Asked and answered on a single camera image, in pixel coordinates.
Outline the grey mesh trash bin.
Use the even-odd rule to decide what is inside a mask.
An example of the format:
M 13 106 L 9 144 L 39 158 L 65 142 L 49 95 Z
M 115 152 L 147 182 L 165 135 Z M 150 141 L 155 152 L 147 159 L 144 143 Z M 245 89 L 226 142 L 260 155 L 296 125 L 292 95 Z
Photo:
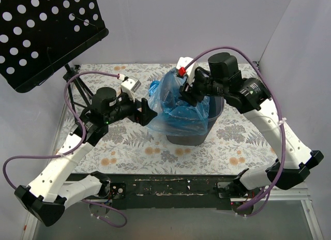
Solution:
M 176 145 L 184 145 L 184 146 L 198 146 L 202 144 L 212 127 L 214 126 L 216 120 L 221 115 L 224 108 L 225 101 L 222 97 L 210 97 L 209 101 L 209 116 L 208 116 L 208 125 L 207 132 L 204 135 L 196 135 L 196 136 L 166 136 L 167 140 L 170 143 Z

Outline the blue plastic trash bag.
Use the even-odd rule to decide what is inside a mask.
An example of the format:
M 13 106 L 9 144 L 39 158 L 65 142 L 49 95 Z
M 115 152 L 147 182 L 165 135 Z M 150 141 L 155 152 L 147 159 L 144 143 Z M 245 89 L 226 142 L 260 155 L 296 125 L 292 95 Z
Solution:
M 158 115 L 147 128 L 169 136 L 203 135 L 207 132 L 210 98 L 204 97 L 195 107 L 180 100 L 179 88 L 184 79 L 176 73 L 172 68 L 164 74 L 156 91 L 149 96 L 148 105 Z

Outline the small blue bag piece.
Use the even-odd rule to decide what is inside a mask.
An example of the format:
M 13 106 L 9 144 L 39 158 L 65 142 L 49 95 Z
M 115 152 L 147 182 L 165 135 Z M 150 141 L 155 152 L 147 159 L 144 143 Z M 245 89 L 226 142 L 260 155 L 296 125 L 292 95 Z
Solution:
M 156 89 L 158 88 L 159 84 L 160 84 L 160 81 L 158 81 L 158 80 L 154 80 L 154 81 L 150 84 L 149 89 L 148 89 L 148 95 L 149 95 L 150 97 L 151 97 L 152 94 L 156 91 Z

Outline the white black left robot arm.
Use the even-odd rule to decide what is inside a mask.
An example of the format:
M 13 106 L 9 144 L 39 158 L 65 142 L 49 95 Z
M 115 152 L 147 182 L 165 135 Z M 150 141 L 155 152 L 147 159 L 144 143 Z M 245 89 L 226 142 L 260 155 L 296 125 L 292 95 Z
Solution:
M 65 209 L 90 196 L 104 199 L 110 195 L 111 181 L 99 171 L 82 180 L 64 186 L 71 172 L 101 138 L 109 125 L 125 118 L 146 126 L 157 112 L 147 99 L 133 100 L 127 93 L 102 87 L 92 97 L 92 103 L 79 117 L 82 126 L 69 133 L 56 158 L 27 186 L 18 186 L 14 194 L 20 203 L 45 226 L 55 224 Z

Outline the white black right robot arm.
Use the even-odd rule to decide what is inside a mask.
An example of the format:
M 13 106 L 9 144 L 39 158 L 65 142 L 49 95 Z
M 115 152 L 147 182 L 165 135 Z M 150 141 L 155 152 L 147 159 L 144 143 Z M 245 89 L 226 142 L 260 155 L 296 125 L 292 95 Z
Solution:
M 270 91 L 256 78 L 243 78 L 235 56 L 217 53 L 208 59 L 209 70 L 198 66 L 191 57 L 180 57 L 178 76 L 186 78 L 180 87 L 180 98 L 196 106 L 205 96 L 223 97 L 259 130 L 272 147 L 275 162 L 245 169 L 225 187 L 225 192 L 239 197 L 254 189 L 270 185 L 288 190 L 302 183 L 324 158 L 319 150 L 311 150 L 293 132 L 284 119 L 278 118 Z

